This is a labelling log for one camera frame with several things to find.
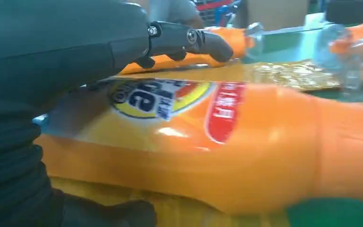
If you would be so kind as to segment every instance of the green surface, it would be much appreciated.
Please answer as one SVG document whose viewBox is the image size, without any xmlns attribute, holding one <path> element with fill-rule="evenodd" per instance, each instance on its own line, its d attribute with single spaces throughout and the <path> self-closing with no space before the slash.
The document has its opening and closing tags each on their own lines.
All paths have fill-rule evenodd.
<svg viewBox="0 0 363 227">
<path fill-rule="evenodd" d="M 320 30 L 267 35 L 264 54 L 259 61 L 281 62 L 311 59 Z M 337 89 L 308 92 L 338 99 Z M 287 210 L 291 227 L 363 227 L 363 202 L 351 199 L 318 199 L 303 202 Z"/>
</svg>

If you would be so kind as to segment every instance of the person's arm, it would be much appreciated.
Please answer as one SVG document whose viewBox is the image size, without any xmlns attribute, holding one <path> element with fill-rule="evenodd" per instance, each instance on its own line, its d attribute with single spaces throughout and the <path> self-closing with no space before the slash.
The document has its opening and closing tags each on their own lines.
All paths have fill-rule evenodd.
<svg viewBox="0 0 363 227">
<path fill-rule="evenodd" d="M 205 27 L 195 4 L 190 0 L 172 0 L 169 18 L 179 20 L 182 24 L 195 29 Z"/>
</svg>

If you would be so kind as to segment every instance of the gray shirt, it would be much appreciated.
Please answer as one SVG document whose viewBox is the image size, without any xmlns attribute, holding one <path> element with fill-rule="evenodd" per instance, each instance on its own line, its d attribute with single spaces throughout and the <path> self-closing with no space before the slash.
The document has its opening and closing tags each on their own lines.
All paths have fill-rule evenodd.
<svg viewBox="0 0 363 227">
<path fill-rule="evenodd" d="M 149 0 L 149 19 L 186 23 L 198 16 L 194 2 L 190 0 Z"/>
</svg>

